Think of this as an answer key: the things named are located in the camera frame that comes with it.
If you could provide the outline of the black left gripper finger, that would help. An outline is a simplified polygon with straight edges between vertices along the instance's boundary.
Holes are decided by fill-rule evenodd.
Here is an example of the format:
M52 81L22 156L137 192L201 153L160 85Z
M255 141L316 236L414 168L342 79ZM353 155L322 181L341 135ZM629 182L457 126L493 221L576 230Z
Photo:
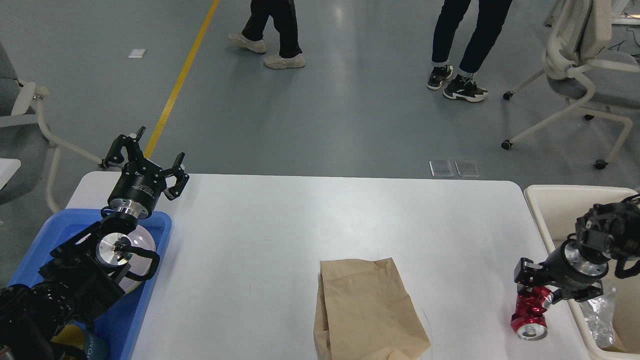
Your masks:
M121 173L150 173L150 161L144 157L139 144L145 131L146 127L141 126L136 133L117 136L99 167L103 170L117 167Z
M166 198L169 201L177 199L183 193L186 185L189 182L190 176L185 172L185 169L183 167L183 160L185 159L185 155L186 154L184 152L178 153L176 159L174 160L173 166L161 171L161 178L175 178L174 185L170 187L168 186L163 190L163 194L165 194Z

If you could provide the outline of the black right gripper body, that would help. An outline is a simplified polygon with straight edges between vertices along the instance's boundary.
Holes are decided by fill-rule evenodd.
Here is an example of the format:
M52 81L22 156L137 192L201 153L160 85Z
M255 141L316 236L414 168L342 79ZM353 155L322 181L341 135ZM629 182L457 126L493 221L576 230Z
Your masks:
M610 269L608 258L598 251L583 249L574 239L567 239L542 262L550 274L550 283L557 289L585 289L601 283Z

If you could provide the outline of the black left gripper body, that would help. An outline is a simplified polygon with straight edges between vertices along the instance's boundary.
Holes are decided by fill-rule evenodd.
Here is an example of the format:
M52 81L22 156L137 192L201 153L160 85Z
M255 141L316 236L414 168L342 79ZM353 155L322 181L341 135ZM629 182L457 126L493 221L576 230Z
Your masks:
M107 199L108 208L142 220L153 214L173 175L149 160L132 160L122 166L121 175Z

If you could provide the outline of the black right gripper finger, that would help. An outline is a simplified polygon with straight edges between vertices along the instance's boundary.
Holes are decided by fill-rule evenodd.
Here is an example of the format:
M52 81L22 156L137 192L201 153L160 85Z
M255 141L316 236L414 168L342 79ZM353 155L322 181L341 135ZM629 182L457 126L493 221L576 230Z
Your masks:
M603 296L604 289L601 282L595 282L585 288L576 289L569 287L560 287L551 293L553 295L551 304L555 305L562 300L574 300L578 303Z
M535 263L531 259L521 257L514 268L513 281L519 287L530 289L548 285L551 277L543 263Z

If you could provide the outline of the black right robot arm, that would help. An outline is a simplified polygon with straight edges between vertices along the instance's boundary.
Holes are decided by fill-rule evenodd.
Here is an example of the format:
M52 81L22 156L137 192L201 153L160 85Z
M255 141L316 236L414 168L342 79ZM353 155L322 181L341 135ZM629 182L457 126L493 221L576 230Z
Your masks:
M615 260L614 275L624 280L639 274L639 195L620 202L595 203L576 219L574 233L543 262L522 257L514 269L518 294L553 286L551 303L575 300L582 303L602 296L601 280Z

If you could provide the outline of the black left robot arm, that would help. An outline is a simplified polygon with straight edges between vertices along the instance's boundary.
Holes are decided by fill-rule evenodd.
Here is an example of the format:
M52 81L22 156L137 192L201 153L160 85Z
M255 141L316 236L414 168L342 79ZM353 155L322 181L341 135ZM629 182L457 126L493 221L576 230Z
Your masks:
M1 289L1 349L14 359L86 360L86 352L54 337L71 321L87 324L107 312L125 296L123 279L154 277L160 255L135 245L131 233L153 214L161 195L178 198L190 176L184 152L166 169L144 156L138 142L145 130L119 135L100 163L121 169L101 218L50 251L51 260L38 270L41 282Z

